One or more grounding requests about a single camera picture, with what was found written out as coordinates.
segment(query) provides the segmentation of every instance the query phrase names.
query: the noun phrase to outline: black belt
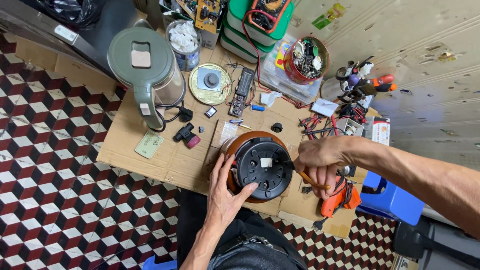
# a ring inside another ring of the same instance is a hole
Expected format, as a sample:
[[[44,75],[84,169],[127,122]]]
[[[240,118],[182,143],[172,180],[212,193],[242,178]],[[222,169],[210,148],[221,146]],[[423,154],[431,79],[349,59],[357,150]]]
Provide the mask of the black belt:
[[[230,242],[226,243],[225,245],[221,246],[220,248],[218,248],[213,256],[227,253],[228,251],[230,251],[234,248],[237,248],[241,245],[246,245],[246,244],[249,244],[249,243],[263,244],[267,247],[270,247],[270,248],[273,248],[277,251],[280,251],[280,252],[282,252],[282,253],[284,253],[285,255],[288,256],[288,253],[284,248],[282,248],[280,246],[277,246],[277,245],[273,245],[270,242],[268,242],[268,240],[265,239],[264,237],[256,236],[256,235],[253,235],[253,234],[247,234],[247,235],[241,234],[241,235],[239,235],[238,238],[235,238],[232,241],[230,241]]]

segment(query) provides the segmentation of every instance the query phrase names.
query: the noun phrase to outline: blue plastic stool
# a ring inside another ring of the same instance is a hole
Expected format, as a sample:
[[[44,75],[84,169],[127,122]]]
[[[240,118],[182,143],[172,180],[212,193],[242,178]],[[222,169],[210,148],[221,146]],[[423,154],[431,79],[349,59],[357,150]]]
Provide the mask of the blue plastic stool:
[[[411,225],[417,224],[424,206],[422,201],[385,178],[380,180],[375,194],[360,193],[360,199],[358,210]]]
[[[365,176],[363,180],[363,185],[367,187],[378,187],[381,178],[378,174],[368,171],[367,176]]]
[[[155,255],[151,256],[144,262],[142,270],[172,270],[177,269],[177,260],[155,263]]]

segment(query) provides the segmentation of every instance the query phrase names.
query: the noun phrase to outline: fingernail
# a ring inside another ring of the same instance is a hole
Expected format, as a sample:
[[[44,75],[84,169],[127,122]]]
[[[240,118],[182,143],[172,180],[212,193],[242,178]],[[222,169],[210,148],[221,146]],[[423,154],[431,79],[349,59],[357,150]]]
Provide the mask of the fingernail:
[[[257,183],[257,182],[255,182],[255,183],[253,183],[252,185],[250,185],[250,189],[251,189],[252,191],[254,191],[254,190],[257,189],[257,188],[258,188],[258,183]]]

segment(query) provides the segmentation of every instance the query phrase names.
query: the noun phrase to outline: wall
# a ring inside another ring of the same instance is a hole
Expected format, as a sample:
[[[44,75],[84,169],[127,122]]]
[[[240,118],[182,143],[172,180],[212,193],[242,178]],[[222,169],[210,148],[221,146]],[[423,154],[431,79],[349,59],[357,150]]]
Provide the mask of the wall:
[[[326,44],[325,78],[371,55],[372,77],[395,75],[397,90],[372,104],[391,118],[392,146],[480,170],[480,2],[340,0],[345,14],[319,30],[312,22],[337,1],[292,1],[288,32]]]

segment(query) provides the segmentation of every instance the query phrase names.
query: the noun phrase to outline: checkered tile floor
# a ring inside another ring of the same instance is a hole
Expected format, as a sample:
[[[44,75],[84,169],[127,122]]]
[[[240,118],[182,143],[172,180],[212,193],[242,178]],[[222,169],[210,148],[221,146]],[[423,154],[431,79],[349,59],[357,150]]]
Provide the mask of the checkered tile floor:
[[[123,250],[99,268],[175,259],[179,189],[95,162],[124,91],[29,69],[15,41],[0,35],[0,269],[91,270]],[[349,239],[340,239],[262,217],[310,269],[392,264],[394,221],[357,213]]]

